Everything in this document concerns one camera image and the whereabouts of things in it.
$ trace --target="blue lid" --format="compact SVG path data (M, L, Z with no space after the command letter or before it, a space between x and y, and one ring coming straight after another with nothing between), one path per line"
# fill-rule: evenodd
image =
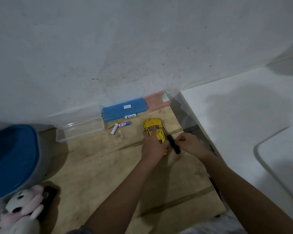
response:
M40 151L37 132L29 125L13 125L0 131L0 198L32 175Z
M103 118L107 122L114 121L134 113L145 112L147 110L146 106L144 98L116 104L102 109Z

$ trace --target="plush toy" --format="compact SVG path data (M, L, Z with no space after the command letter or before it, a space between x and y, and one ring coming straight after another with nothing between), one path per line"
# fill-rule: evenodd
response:
M43 210L43 190L42 186L33 186L18 191L9 200L6 212L1 215L0 234L39 233L40 226L36 218Z

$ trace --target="yellow toy car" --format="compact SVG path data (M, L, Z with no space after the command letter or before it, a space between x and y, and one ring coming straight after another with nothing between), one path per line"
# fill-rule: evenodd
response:
M144 130L149 134L152 135L152 126L156 127L156 137L160 143L164 143L166 141L164 131L163 131L163 123L158 118L150 118L144 121Z

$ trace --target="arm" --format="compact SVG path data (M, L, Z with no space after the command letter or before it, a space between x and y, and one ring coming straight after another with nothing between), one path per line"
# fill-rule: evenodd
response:
M248 233L293 233L293 220L258 189L228 168L195 135L181 133L176 138L176 144L204 164Z
M168 146L168 141L158 142L156 133L149 136L143 132L143 135L141 160L86 221L85 227L93 233L125 233L143 187Z

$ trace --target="car window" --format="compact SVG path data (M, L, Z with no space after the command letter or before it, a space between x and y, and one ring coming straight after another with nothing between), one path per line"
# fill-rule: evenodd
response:
M160 129L160 126L159 126L159 125L156 125L155 128L156 128L157 130L159 130L159 129ZM152 126L148 127L148 130L149 130L149 131L152 131Z

